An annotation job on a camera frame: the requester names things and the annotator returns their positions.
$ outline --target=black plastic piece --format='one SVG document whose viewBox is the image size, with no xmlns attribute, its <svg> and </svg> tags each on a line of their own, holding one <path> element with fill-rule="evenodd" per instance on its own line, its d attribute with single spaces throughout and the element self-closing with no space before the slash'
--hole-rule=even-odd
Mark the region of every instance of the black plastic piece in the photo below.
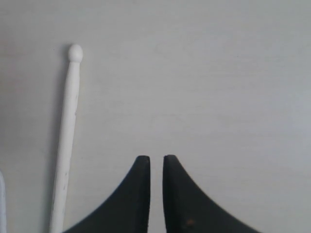
<svg viewBox="0 0 311 233">
<path fill-rule="evenodd" d="M 167 233 L 259 233 L 206 196 L 175 155 L 164 157 L 163 205 Z"/>
<path fill-rule="evenodd" d="M 147 233 L 150 158 L 139 156 L 113 194 L 65 233 Z"/>
</svg>

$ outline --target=drumstick tip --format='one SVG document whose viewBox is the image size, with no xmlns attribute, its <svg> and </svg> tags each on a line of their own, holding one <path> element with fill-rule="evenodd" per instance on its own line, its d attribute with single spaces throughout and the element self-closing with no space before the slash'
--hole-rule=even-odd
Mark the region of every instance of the drumstick tip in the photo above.
<svg viewBox="0 0 311 233">
<path fill-rule="evenodd" d="M 80 63 L 83 58 L 83 51 L 80 45 L 73 44 L 68 51 L 68 58 L 70 62 Z"/>
</svg>

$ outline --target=white drumstick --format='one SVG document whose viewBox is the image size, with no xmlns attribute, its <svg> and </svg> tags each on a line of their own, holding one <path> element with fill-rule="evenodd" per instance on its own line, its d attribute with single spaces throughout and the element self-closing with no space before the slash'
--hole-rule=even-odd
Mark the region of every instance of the white drumstick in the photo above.
<svg viewBox="0 0 311 233">
<path fill-rule="evenodd" d="M 63 112 L 59 134 L 50 233 L 61 233 L 63 230 L 70 159 L 78 104 L 80 63 L 83 57 L 82 48 L 79 45 L 72 45 L 69 49 L 68 56 L 69 67 L 65 83 Z"/>
<path fill-rule="evenodd" d="M 0 233 L 6 233 L 5 185 L 0 171 Z"/>
</svg>

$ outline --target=black object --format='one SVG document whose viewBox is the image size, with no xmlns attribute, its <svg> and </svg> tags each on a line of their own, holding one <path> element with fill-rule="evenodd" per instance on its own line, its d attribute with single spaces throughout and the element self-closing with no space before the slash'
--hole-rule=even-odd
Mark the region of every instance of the black object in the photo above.
<svg viewBox="0 0 311 233">
<path fill-rule="evenodd" d="M 174 155 L 164 157 L 163 205 L 167 233 L 259 233 L 206 196 Z"/>
<path fill-rule="evenodd" d="M 65 233 L 147 233 L 149 205 L 150 158 L 138 156 L 114 193 Z"/>
</svg>

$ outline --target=white wall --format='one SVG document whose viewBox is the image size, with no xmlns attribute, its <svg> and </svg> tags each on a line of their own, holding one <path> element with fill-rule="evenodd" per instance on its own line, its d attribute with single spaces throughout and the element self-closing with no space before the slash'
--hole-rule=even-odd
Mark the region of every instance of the white wall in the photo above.
<svg viewBox="0 0 311 233">
<path fill-rule="evenodd" d="M 311 229 L 311 1 L 4 0 L 0 169 L 9 233 L 46 233 L 68 44 L 84 49 L 65 227 L 162 156 L 265 233 Z"/>
</svg>

